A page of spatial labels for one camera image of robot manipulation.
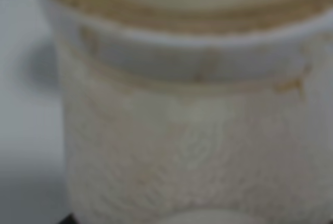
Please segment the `pink label drink bottle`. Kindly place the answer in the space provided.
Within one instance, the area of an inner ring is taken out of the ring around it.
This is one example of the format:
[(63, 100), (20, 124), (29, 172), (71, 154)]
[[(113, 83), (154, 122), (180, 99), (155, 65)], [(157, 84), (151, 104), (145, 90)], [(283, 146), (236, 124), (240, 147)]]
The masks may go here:
[(332, 223), (332, 0), (40, 0), (76, 223)]

